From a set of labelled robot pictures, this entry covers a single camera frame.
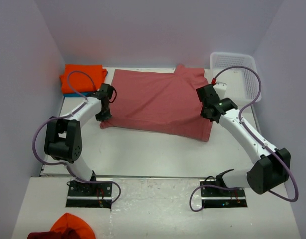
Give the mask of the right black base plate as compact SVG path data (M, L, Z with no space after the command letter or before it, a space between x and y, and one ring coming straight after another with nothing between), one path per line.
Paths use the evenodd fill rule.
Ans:
M243 189L234 191L221 190L214 187L202 187L202 207L208 208L246 208L248 207Z

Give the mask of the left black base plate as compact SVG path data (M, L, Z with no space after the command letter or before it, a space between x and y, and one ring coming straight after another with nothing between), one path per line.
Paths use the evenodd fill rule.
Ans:
M112 207L112 183L85 184L71 180L67 186L66 208Z

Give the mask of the folded orange t shirt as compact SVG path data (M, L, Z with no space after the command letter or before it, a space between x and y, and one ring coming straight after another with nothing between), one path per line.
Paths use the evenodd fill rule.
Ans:
M74 93L68 84L68 76L70 84L78 92L90 92L98 89L105 82L107 69L102 65L66 64L64 73L60 75L63 94Z

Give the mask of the pink t shirt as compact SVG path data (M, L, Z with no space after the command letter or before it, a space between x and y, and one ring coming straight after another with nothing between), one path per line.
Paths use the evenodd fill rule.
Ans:
M208 84L204 68L177 65L172 73L116 69L111 118L101 129L121 127L208 142L212 123L201 117L196 89Z

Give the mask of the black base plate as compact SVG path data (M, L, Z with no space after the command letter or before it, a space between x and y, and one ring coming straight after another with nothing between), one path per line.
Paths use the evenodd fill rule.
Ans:
M214 187L202 187L202 207L208 208L246 208L248 207L243 189L234 191L221 190Z
M67 186L66 208L112 207L112 183L85 184L71 180Z

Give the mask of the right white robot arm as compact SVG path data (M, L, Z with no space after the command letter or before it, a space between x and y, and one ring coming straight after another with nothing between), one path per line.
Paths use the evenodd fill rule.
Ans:
M214 85L197 88L196 92L202 103L201 116L225 128L253 163L250 169L229 169L217 175L215 189L220 195L228 195L233 188L251 188L263 194L288 180L291 155L285 148L277 149L269 143L230 98L220 99Z

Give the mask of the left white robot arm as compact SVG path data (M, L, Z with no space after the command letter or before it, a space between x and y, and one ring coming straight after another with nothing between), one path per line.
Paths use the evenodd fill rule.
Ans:
M96 192L94 172L82 157L82 127L94 117L103 122L111 118L110 104L117 97L116 89L103 83L66 115L50 118L47 122L44 152L63 165L74 180L80 182L79 189L90 196Z

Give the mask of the orange cloth at front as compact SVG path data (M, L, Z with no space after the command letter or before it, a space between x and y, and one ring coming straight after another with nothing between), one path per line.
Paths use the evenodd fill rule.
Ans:
M69 235L74 232L79 239L96 239L93 229L81 218L70 214L63 214L51 227L50 231Z

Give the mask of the dark red cloth at front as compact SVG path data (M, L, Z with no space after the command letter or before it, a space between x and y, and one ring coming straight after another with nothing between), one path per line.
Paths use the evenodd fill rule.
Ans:
M34 232L27 236L27 239L80 239L75 230L66 230L64 232Z

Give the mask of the folded blue t shirt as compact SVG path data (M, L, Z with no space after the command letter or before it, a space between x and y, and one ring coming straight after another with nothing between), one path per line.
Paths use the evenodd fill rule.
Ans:
M83 71L72 71L60 76L61 89L65 97L86 96L97 90L105 82L107 70L86 73Z

